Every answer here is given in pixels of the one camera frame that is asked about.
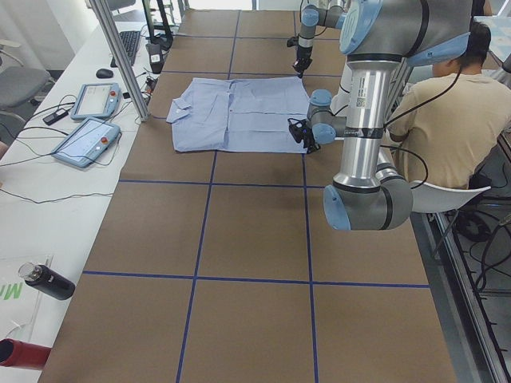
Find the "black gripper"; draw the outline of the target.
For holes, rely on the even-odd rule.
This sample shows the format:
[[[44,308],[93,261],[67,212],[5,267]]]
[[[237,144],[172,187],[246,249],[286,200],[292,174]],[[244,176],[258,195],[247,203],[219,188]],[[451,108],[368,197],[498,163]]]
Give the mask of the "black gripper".
[[[320,145],[316,144],[315,138],[311,134],[303,136],[303,147],[307,150],[308,153],[313,153],[320,150]]]
[[[303,78],[303,71],[301,69],[308,69],[312,63],[312,49],[313,46],[297,46],[294,68],[296,69],[295,71],[298,78]]]

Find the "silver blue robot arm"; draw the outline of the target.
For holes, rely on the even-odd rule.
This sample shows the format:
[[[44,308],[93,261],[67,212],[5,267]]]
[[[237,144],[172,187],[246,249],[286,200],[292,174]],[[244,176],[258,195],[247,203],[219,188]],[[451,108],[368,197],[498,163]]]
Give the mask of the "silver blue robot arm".
[[[296,59],[292,67],[299,78],[303,77],[312,63],[314,39],[319,35],[317,27],[341,30],[346,17],[346,1],[329,1],[327,7],[321,7],[318,2],[301,1],[299,32],[287,41],[288,47],[296,47]]]
[[[410,186],[380,150],[392,72],[405,61],[422,66],[461,56],[467,47],[470,1],[353,1],[340,50],[351,69],[345,117],[332,116],[330,94],[313,92],[307,119],[317,143],[343,137],[340,171],[323,192],[336,230],[386,230],[412,210]]]

